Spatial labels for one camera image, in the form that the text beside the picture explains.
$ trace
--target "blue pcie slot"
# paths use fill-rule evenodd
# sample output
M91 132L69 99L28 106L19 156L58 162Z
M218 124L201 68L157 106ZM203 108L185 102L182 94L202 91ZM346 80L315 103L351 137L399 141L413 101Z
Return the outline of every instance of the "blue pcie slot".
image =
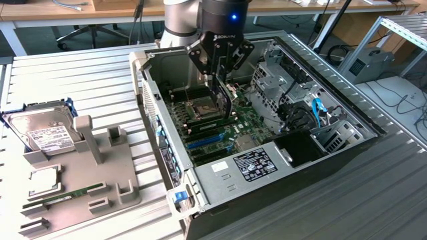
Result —
M203 139L203 140L201 140L201 141L198 141L195 143L189 144L187 148L189 149L195 149L195 148L202 147L205 145L221 142L221 141L223 141L223 139L225 139L225 133L222 133L218 136L213 136L213 137L210 137L207 139Z

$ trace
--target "white label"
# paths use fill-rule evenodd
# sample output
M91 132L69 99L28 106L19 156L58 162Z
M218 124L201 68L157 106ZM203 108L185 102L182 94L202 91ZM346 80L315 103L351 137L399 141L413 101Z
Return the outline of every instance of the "white label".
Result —
M65 126L30 131L28 135L43 152L51 152L75 145Z
M207 126L201 127L201 130L214 128L215 126L217 126L217 123L213 123Z
M234 128L237 133L241 133L239 128L237 127L237 125L234 125L233 128Z
M53 204L59 203L59 202L62 202L62 201L66 201L66 200L69 200L69 199L73 199L73 196L65 196L65 197L62 197L62 198L59 198L59 199L55 199L55 200L53 200L53 201L49 201L45 205L53 205Z
M213 165L213 170L214 170L214 173L219 172L221 170L225 170L229 168L229 165L227 165L227 162L226 161L222 161L219 163L215 163Z

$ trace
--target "warning label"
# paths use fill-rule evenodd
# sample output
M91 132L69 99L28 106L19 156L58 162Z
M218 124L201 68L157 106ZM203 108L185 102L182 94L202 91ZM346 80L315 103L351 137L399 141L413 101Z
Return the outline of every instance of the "warning label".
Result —
M259 148L246 154L234 158L245 179L253 182L273 172L278 171L278 168L270 159L263 148Z
M28 134L41 150L46 153L75 145L65 126L30 131Z

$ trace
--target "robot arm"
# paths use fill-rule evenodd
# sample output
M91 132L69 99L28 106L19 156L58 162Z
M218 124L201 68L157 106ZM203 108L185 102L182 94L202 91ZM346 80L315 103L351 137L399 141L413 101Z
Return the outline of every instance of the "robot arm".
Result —
M189 56L205 75L226 80L238 70L254 45L245 39L249 0L203 0L199 10L199 40L187 47Z
M185 46L225 118L233 114L233 100L226 87L227 74L238 70L254 45L243 29L251 0L165 0L166 30L162 48ZM197 27L202 33L197 41Z

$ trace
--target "office chair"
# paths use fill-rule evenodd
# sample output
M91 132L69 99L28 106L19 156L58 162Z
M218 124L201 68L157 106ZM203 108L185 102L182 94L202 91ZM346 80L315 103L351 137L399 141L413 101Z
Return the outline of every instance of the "office chair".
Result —
M59 49L62 49L62 50L66 50L66 49L67 49L67 44L66 44L63 41L71 39L73 37L75 37L75 36L78 36L78 35L81 35L81 34L83 34L83 33L86 33L86 32L91 32L91 36L93 36L93 48L94 48L94 49L97 49L97 39L95 39L95 38L97 38L97 36L98 36L98 34L97 34L98 31L99 31L99 32L105 32L105 33L107 33L107 34L110 34L110 35L114 35L114 36L117 36L117 37L119 37L119 38L125 38L125 39L127 39L127 40L130 39L130 37L129 37L127 35L125 35L125 34L117 32L117 31L114 31L114 30L118 30L118 29L119 29L117 23L113 24L113 29L114 29L114 30L110 30L110 29L105 28L103 26L106 26L106 25L107 25L107 24L90 24L90 25L87 25L87 26L85 26L85 27L79 27L79 25L75 25L75 26L74 26L74 31L73 31L71 33L69 33L66 36L62 36L62 37L59 37L59 38L57 39L57 43L58 43Z

